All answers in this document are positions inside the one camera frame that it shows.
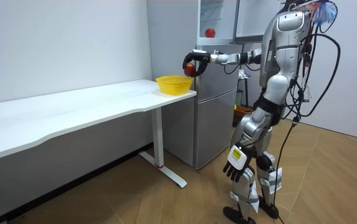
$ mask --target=silver refrigerator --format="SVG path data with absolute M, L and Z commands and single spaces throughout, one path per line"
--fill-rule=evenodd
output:
M 225 54 L 240 53 L 239 45 L 205 46 Z M 235 68 L 227 66 L 230 72 Z M 193 82 L 195 98 L 162 107 L 164 148 L 182 161 L 201 168 L 219 155 L 230 143 L 237 91 L 238 72 L 224 73 L 221 65 L 207 66 Z

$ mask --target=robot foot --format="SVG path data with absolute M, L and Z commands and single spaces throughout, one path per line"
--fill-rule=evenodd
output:
M 279 210 L 275 205 L 267 205 L 265 199 L 259 195 L 260 205 L 259 207 L 264 210 L 271 218 L 277 219 L 279 217 Z
M 240 211 L 237 211 L 231 207 L 224 207 L 222 210 L 224 215 L 231 221 L 236 224 L 255 224 L 255 221 L 249 217 L 247 221 L 242 218 L 242 214 Z

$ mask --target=desk surface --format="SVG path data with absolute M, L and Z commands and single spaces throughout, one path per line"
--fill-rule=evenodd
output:
M 172 96 L 149 80 L 66 91 L 0 103 L 0 157 L 124 115 L 195 96 Z

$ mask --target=white table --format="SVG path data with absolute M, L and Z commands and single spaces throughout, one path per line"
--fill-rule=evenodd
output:
M 155 158 L 140 155 L 180 187 L 185 180 L 164 166 L 161 107 L 196 95 L 160 92 L 158 84 L 136 80 L 0 103 L 0 158 L 30 149 L 48 139 L 72 131 L 152 110 Z

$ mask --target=apple in hand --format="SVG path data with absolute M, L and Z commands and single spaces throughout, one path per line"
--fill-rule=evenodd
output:
M 204 35 L 209 38 L 214 38 L 216 36 L 216 31 L 212 28 L 208 28 Z
M 187 63 L 186 68 L 184 69 L 184 74 L 187 77 L 193 77 L 195 76 L 195 73 L 196 73 L 195 65 L 192 63 Z

